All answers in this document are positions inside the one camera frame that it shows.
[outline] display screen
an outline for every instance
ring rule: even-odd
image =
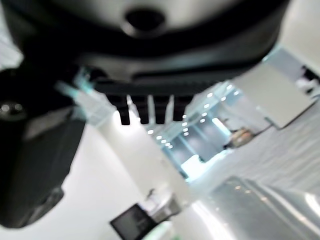
[[[138,204],[130,207],[110,224],[123,240],[141,240],[157,225]]]

